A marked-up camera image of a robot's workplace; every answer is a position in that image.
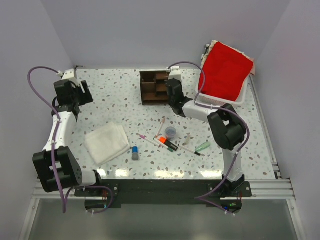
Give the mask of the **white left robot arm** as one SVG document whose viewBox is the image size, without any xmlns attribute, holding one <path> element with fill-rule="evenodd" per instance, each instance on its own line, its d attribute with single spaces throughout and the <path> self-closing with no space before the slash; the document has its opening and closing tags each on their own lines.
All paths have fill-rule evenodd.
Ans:
<svg viewBox="0 0 320 240">
<path fill-rule="evenodd" d="M 82 170 L 69 148 L 73 129 L 78 121 L 80 106 L 93 102 L 85 80 L 75 84 L 71 80 L 54 83 L 58 105 L 51 112 L 53 125 L 48 142 L 41 152 L 35 153 L 32 161 L 45 192 L 85 187 L 92 196 L 99 196 L 104 184 L 96 170 Z"/>
</svg>

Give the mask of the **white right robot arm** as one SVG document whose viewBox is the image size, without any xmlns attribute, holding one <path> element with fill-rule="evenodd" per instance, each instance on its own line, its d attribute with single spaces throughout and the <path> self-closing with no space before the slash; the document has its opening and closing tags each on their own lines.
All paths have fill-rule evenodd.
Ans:
<svg viewBox="0 0 320 240">
<path fill-rule="evenodd" d="M 237 162 L 241 160 L 241 150 L 250 137 L 248 125 L 230 104 L 209 106 L 198 103 L 184 95 L 182 82 L 175 78 L 167 80 L 165 85 L 168 104 L 173 112 L 183 118 L 192 118 L 208 123 L 213 139 L 222 149 L 224 163 L 222 180 L 211 191 L 196 197 L 196 199 L 203 199 L 221 188 L 227 196 L 235 196 L 245 182 L 241 164 Z"/>
</svg>

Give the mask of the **pink capped white marker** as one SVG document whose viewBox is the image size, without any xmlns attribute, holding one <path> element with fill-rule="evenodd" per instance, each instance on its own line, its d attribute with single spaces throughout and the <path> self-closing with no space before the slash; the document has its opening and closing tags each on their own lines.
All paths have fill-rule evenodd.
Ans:
<svg viewBox="0 0 320 240">
<path fill-rule="evenodd" d="M 156 143 L 155 141 L 153 141 L 153 140 L 151 140 L 151 139 L 147 138 L 145 135 L 140 134 L 140 135 L 139 135 L 139 137 L 140 137 L 141 139 L 143 139 L 143 140 L 145 140 L 145 141 L 147 141 L 147 142 L 151 143 L 152 145 L 154 145 L 154 146 L 158 147 L 158 148 L 160 147 L 160 145 L 159 145 L 158 143 Z"/>
</svg>

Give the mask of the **brown wooden desk organizer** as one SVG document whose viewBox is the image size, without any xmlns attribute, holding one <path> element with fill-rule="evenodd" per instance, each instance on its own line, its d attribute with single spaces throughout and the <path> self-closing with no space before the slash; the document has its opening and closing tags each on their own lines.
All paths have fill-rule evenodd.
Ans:
<svg viewBox="0 0 320 240">
<path fill-rule="evenodd" d="M 148 70 L 140 71 L 139 75 L 142 105 L 167 105 L 169 97 L 166 82 L 169 79 L 169 72 L 165 70 Z"/>
</svg>

